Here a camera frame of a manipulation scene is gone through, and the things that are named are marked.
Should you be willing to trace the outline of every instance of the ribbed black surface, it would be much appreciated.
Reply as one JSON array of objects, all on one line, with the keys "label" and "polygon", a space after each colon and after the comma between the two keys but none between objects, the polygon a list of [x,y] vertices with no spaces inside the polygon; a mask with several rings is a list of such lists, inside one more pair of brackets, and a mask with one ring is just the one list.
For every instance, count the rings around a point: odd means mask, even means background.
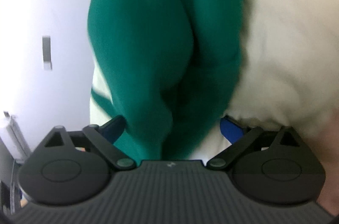
[{"label": "ribbed black surface", "polygon": [[69,207],[29,203],[17,224],[325,224],[332,217],[316,203],[271,207],[242,195],[222,172],[200,161],[145,161],[120,172],[95,198]]}]

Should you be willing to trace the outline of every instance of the white wall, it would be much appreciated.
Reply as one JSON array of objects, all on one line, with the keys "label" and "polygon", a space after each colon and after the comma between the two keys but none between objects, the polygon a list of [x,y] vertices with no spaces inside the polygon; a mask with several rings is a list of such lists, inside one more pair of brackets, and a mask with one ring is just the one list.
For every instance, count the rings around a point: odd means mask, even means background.
[{"label": "white wall", "polygon": [[[89,124],[93,62],[90,0],[0,0],[0,114],[17,116],[31,149],[58,124]],[[53,71],[44,71],[42,36],[51,36]]]}]

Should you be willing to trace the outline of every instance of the white logo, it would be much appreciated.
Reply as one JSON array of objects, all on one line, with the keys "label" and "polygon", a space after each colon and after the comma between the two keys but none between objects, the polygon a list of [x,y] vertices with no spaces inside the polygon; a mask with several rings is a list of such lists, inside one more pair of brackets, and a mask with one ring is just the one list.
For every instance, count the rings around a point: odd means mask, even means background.
[{"label": "white logo", "polygon": [[177,164],[174,163],[174,162],[170,162],[170,163],[167,164],[167,166],[168,166],[169,168],[174,167],[174,166],[176,166],[176,165],[177,165]]}]

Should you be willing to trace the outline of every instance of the green cloth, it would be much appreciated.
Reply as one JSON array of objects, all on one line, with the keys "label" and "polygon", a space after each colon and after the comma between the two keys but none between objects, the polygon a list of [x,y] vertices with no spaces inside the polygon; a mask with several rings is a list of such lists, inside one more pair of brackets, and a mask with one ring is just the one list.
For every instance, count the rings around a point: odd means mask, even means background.
[{"label": "green cloth", "polygon": [[91,0],[88,32],[127,128],[114,144],[141,160],[182,160],[222,115],[238,80],[242,0]]}]

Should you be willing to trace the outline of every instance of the green fabric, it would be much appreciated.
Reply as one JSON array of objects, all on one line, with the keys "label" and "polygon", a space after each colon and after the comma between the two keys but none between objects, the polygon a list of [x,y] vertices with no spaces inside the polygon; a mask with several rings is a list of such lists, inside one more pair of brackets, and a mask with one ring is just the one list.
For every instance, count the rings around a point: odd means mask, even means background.
[{"label": "green fabric", "polygon": [[137,163],[185,159],[226,109],[238,79],[242,0],[91,0],[88,32]]}]

